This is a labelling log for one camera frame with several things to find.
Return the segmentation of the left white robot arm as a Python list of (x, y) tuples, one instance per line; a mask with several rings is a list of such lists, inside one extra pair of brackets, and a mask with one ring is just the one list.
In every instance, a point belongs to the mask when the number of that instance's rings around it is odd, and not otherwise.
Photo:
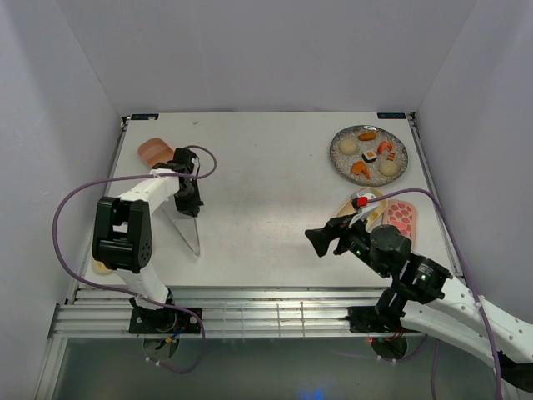
[(102, 197), (92, 240), (92, 257), (114, 271), (133, 292), (134, 304), (146, 310), (148, 323), (159, 333), (177, 322), (170, 290), (150, 264), (154, 245), (152, 215), (169, 203), (179, 217), (194, 221), (201, 211), (196, 176), (199, 158), (189, 148), (177, 148), (173, 158), (152, 165), (152, 176), (118, 197)]

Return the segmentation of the pink lunch box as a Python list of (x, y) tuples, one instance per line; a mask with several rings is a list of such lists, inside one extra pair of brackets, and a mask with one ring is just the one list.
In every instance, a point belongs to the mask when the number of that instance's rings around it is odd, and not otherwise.
[(173, 159), (174, 150), (159, 137), (148, 139), (137, 149), (142, 162), (149, 168), (158, 163), (166, 163)]

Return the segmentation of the sushi roll toy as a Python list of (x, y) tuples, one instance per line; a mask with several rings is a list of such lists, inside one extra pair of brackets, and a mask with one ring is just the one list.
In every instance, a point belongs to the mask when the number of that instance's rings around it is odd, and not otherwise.
[(361, 155), (365, 163), (373, 163), (378, 158), (378, 154), (374, 151), (366, 151)]

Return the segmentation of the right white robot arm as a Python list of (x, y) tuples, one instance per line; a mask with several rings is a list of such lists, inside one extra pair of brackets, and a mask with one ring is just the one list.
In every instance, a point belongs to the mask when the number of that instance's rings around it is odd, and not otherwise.
[(411, 250), (411, 240), (392, 225), (371, 232), (363, 221), (335, 217), (305, 232), (316, 254), (350, 252), (382, 278), (390, 278), (376, 304), (378, 325), (426, 333), (497, 368), (501, 377), (532, 390), (532, 326), (474, 294), (451, 272)]

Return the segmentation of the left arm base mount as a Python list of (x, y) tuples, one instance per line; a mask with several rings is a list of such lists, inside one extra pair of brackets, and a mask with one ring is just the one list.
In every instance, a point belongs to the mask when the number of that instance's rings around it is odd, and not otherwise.
[(193, 316), (190, 313), (184, 311), (170, 308), (134, 307), (128, 332), (132, 334), (170, 334), (182, 330), (182, 333), (200, 333), (201, 329), (197, 320), (202, 316), (202, 309), (191, 307), (190, 311), (197, 315), (196, 321), (193, 321)]

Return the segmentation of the metal tongs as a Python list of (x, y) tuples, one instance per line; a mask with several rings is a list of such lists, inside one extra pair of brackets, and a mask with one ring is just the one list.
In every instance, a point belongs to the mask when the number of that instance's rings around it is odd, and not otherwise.
[(196, 257), (201, 256), (200, 238), (197, 227), (197, 219), (180, 213), (176, 210), (173, 200), (165, 201), (161, 206), (165, 217), (177, 231), (178, 236)]

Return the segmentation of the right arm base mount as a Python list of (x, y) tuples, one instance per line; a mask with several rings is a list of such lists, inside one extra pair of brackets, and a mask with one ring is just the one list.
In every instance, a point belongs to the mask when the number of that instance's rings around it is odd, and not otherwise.
[(345, 319), (352, 333), (396, 333), (405, 329), (400, 321), (404, 315), (389, 306), (355, 306), (347, 309)]

